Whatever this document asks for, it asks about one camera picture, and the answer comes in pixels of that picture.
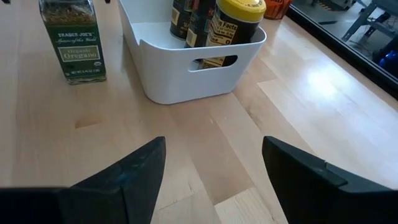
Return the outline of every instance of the orange container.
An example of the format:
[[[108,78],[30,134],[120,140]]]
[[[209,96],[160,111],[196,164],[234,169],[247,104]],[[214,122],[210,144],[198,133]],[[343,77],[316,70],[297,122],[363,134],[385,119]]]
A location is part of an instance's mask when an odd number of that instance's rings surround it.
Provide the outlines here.
[[[266,19],[282,19],[293,0],[266,0]]]

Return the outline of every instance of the light wood surface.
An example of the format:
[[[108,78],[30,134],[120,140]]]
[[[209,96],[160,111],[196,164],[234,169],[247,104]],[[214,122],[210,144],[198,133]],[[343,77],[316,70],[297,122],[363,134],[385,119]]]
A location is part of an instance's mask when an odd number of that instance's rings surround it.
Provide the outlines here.
[[[37,1],[0,6],[0,185],[72,185],[166,136],[153,223],[287,223],[261,157],[264,135],[398,188],[398,103],[289,18],[233,93],[148,100],[116,1],[95,0],[108,81],[69,86]]]

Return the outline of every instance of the yellow lid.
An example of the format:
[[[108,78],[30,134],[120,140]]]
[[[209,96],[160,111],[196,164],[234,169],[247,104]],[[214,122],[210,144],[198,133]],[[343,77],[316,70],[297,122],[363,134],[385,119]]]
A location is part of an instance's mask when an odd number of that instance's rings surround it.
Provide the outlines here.
[[[217,0],[217,5],[225,14],[245,22],[259,22],[267,9],[264,0]]]

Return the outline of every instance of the green label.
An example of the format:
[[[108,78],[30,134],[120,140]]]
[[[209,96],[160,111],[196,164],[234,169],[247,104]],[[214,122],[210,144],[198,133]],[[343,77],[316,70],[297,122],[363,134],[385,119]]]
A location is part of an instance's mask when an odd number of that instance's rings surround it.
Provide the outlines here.
[[[67,79],[104,77],[106,70],[97,24],[45,24]]]
[[[101,59],[98,46],[59,47],[63,62],[79,62]]]

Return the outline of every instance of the white storage bin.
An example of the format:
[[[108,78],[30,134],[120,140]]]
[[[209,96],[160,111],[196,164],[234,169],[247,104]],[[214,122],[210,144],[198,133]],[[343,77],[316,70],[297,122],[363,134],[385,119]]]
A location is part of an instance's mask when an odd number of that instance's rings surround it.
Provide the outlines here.
[[[148,98],[172,104],[231,92],[266,41],[257,28],[251,43],[185,49],[170,33],[173,0],[119,0],[123,33]],[[237,55],[228,67],[197,70],[198,58]]]

